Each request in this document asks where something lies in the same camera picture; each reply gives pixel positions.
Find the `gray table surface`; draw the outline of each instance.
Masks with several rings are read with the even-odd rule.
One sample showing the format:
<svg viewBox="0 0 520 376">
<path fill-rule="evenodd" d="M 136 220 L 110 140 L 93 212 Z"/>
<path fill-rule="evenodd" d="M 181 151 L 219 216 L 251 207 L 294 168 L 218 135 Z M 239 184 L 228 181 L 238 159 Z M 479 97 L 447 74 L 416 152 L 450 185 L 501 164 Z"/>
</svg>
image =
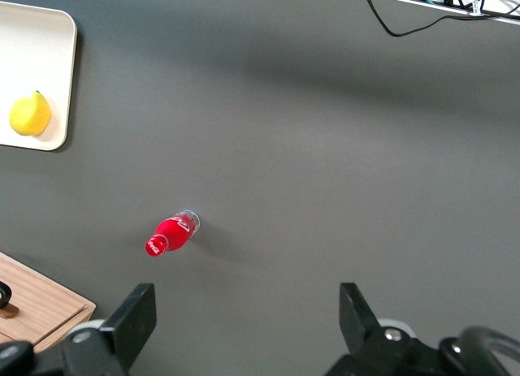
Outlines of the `gray table surface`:
<svg viewBox="0 0 520 376">
<path fill-rule="evenodd" d="M 0 147 L 0 249 L 97 318 L 155 283 L 132 374 L 323 374 L 344 281 L 433 346 L 520 337 L 520 27 L 394 39 L 364 0 L 3 1 L 80 38 L 65 145 Z M 375 2 L 396 30 L 439 15 Z M 148 257 L 185 208 L 193 241 Z"/>
</svg>

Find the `bottle cap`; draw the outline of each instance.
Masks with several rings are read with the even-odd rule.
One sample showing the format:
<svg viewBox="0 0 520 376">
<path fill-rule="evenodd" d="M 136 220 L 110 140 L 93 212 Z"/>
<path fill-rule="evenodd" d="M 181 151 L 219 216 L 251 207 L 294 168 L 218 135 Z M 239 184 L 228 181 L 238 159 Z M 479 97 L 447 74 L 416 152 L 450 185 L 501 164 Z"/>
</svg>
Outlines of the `bottle cap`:
<svg viewBox="0 0 520 376">
<path fill-rule="evenodd" d="M 162 234 L 155 234 L 148 239 L 145 249 L 152 257 L 160 256 L 168 250 L 168 240 Z"/>
</svg>

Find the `black knob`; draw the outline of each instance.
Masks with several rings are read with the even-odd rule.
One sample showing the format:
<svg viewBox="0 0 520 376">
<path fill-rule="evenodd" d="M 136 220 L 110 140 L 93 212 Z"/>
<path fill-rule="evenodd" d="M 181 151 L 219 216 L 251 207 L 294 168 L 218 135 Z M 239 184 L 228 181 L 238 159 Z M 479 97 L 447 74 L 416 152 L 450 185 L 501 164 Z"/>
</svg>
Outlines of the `black knob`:
<svg viewBox="0 0 520 376">
<path fill-rule="evenodd" d="M 13 292 L 11 291 L 11 288 L 0 281 L 0 309 L 9 304 L 12 294 Z"/>
</svg>

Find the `wooden tray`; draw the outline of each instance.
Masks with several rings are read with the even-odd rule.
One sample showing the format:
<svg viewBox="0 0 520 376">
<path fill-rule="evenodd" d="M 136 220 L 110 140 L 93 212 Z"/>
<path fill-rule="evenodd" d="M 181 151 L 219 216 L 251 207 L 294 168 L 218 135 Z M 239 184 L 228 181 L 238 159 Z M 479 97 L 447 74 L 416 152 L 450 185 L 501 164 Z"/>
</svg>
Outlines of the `wooden tray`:
<svg viewBox="0 0 520 376">
<path fill-rule="evenodd" d="M 10 304 L 19 308 L 0 318 L 0 343 L 30 341 L 40 352 L 79 323 L 88 321 L 96 305 L 64 286 L 0 253 L 0 281 L 11 287 Z"/>
</svg>

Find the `bottle label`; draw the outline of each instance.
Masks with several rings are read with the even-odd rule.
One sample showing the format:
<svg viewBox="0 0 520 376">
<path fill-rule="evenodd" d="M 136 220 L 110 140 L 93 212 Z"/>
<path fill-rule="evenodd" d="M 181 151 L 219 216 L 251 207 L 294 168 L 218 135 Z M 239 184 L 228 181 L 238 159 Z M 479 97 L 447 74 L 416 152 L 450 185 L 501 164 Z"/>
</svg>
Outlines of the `bottle label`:
<svg viewBox="0 0 520 376">
<path fill-rule="evenodd" d="M 186 223 L 186 221 L 182 218 L 179 218 L 178 216 L 175 216 L 173 218 L 169 218 L 168 220 L 173 220 L 174 222 L 177 222 L 180 228 L 185 230 L 186 232 L 190 232 L 191 228 L 189 227 L 189 224 Z"/>
<path fill-rule="evenodd" d="M 149 240 L 146 245 L 155 253 L 155 255 L 158 255 L 161 253 L 159 248 L 154 245 L 154 242 L 152 240 Z"/>
</svg>

